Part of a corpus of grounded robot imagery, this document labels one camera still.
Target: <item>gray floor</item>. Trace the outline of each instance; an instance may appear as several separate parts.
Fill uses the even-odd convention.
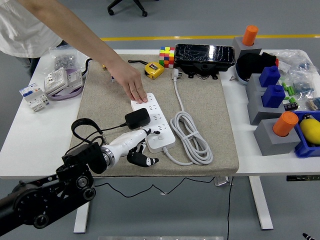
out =
[[[109,16],[111,0],[61,0],[99,37],[243,35],[257,25],[260,35],[320,34],[316,0],[222,1],[142,0],[148,16],[142,17],[133,1],[123,1]],[[318,38],[258,39],[264,49],[301,49],[320,68]],[[114,49],[158,49],[177,43],[231,45],[232,39],[112,41]],[[22,97],[19,90],[29,79],[13,57],[0,52],[0,147],[3,145]],[[210,178],[197,178],[209,181]],[[155,184],[165,192],[182,178],[105,178],[126,195]],[[0,197],[16,185],[0,180]],[[231,192],[229,239],[302,240],[302,233],[320,239],[320,183],[286,182],[285,176],[261,177],[274,230],[261,230],[249,179],[235,177]],[[223,236],[227,239],[228,187],[186,180],[170,195],[155,188],[125,198],[107,185],[97,188],[91,202],[86,234],[73,234],[76,212],[42,230],[21,226],[0,239],[98,239],[99,236]]]

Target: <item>coiled white cable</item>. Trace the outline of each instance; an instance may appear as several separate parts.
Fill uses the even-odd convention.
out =
[[[174,163],[181,166],[189,166],[192,164],[196,164],[196,165],[210,164],[214,159],[214,155],[208,143],[204,140],[204,138],[198,132],[191,115],[187,113],[184,109],[184,106],[182,104],[180,95],[178,93],[178,88],[177,88],[178,76],[179,76],[179,71],[174,68],[172,72],[172,79],[174,83],[174,90],[181,106],[181,111],[179,111],[175,115],[175,117],[170,120],[170,125],[172,129],[175,131],[175,133],[181,139],[185,152],[189,157],[189,159],[191,160],[191,162],[185,163],[185,162],[180,162],[174,159],[170,155],[166,147],[163,148],[163,152]],[[187,135],[185,134],[184,130],[181,128],[180,123],[183,123],[185,130],[188,132]]]

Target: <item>gray block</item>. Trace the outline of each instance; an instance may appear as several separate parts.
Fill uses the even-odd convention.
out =
[[[258,39],[254,40],[252,46],[246,46],[242,43],[243,36],[236,36],[233,38],[232,47],[234,48],[235,61],[245,54],[260,54],[262,47]]]
[[[288,154],[300,143],[300,138],[294,128],[287,136],[276,135],[273,126],[277,121],[278,118],[263,119],[253,132],[262,156]]]
[[[246,95],[249,101],[251,96],[254,95],[254,92],[264,93],[267,90],[266,87],[262,87],[260,84],[260,75],[260,73],[253,73],[248,81],[248,84],[245,86]]]
[[[251,96],[249,103],[247,104],[250,124],[258,126],[262,119],[276,119],[285,112],[285,107],[280,104],[279,107],[264,107],[262,103],[262,96],[264,92],[255,91]]]

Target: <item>chair base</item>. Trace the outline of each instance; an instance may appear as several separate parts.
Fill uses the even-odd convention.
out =
[[[133,1],[134,1],[134,3],[141,9],[141,11],[142,11],[142,16],[143,16],[143,17],[148,16],[148,12],[145,11],[145,9],[144,9],[144,7],[142,6],[141,2],[140,2],[139,0],[133,0]],[[109,13],[110,16],[112,16],[112,15],[115,14],[115,12],[112,10],[112,8],[113,8],[114,6],[116,6],[117,4],[121,3],[121,2],[122,2],[122,0],[115,0],[115,1],[113,1],[113,2],[108,6],[108,13]]]

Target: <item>person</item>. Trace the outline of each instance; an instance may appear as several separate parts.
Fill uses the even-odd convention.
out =
[[[141,73],[57,0],[0,0],[0,22],[0,51],[29,68],[46,50],[67,42],[106,66],[131,100],[148,101]]]

